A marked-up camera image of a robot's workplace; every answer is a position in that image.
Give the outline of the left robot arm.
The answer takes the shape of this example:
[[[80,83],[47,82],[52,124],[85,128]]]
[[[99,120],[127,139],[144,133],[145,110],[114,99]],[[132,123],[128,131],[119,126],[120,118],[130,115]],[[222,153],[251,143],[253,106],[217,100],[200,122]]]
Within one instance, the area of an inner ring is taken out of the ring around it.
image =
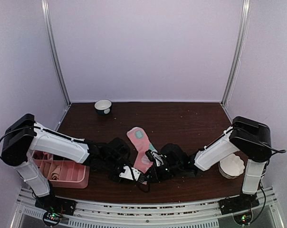
[[[0,159],[11,166],[50,211],[60,206],[53,188],[85,189],[90,170],[105,170],[116,182],[135,181],[130,149],[120,138],[108,143],[75,138],[25,114],[0,137]]]

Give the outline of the pink sock with teal patches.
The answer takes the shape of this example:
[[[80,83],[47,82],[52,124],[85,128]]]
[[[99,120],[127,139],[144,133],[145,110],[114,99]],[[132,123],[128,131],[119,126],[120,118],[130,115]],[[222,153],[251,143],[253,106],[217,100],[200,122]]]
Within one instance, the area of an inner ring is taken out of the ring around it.
[[[155,162],[155,160],[150,161],[145,152],[148,150],[151,150],[151,152],[157,152],[156,149],[150,142],[148,135],[143,128],[132,128],[127,132],[127,137],[137,150],[137,157],[132,168],[134,177],[139,177],[135,169],[143,174],[148,174],[149,169],[157,165],[158,162]]]

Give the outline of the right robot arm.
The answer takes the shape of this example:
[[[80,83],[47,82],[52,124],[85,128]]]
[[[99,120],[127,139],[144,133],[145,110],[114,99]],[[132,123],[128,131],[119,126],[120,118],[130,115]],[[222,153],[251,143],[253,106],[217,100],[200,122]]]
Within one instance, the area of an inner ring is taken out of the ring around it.
[[[242,116],[235,117],[231,126],[216,140],[191,156],[172,143],[163,146],[160,153],[146,151],[148,158],[154,161],[146,173],[147,180],[158,183],[179,174],[196,177],[235,153],[243,153],[248,159],[241,195],[235,199],[235,206],[244,210],[253,202],[253,195],[270,158],[286,153],[286,150],[271,146],[271,132],[266,124]]]

